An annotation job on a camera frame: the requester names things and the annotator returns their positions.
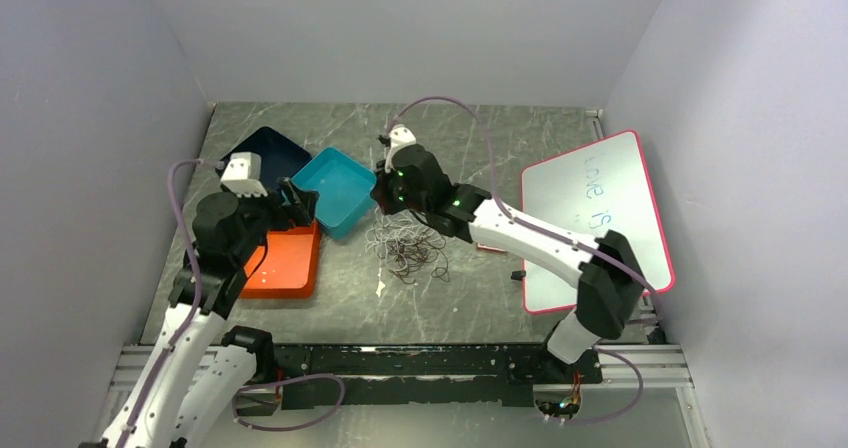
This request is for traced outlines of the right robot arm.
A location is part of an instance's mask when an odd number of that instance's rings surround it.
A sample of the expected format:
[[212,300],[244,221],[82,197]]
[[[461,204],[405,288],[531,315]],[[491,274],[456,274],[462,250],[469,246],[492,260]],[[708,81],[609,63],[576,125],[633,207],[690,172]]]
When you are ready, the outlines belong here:
[[446,238],[502,249],[575,289],[575,307],[547,335],[539,357],[550,381],[565,381],[585,351],[619,338],[644,294],[646,280],[619,232],[593,237],[533,218],[484,189],[451,181],[435,156],[416,143],[388,149],[374,174],[371,196],[383,214],[409,211]]

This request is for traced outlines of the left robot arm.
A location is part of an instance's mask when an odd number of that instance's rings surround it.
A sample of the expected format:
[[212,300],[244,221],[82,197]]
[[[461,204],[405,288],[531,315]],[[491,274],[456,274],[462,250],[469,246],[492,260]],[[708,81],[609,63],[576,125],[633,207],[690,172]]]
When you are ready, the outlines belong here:
[[185,258],[173,279],[165,318],[140,377],[96,447],[185,447],[207,431],[215,408],[248,382],[277,375],[271,335],[237,326],[224,337],[224,360],[197,385],[194,374],[247,284],[249,258],[272,231],[306,227],[317,192],[282,178],[275,189],[252,175],[224,181],[203,198],[192,222],[170,200]]

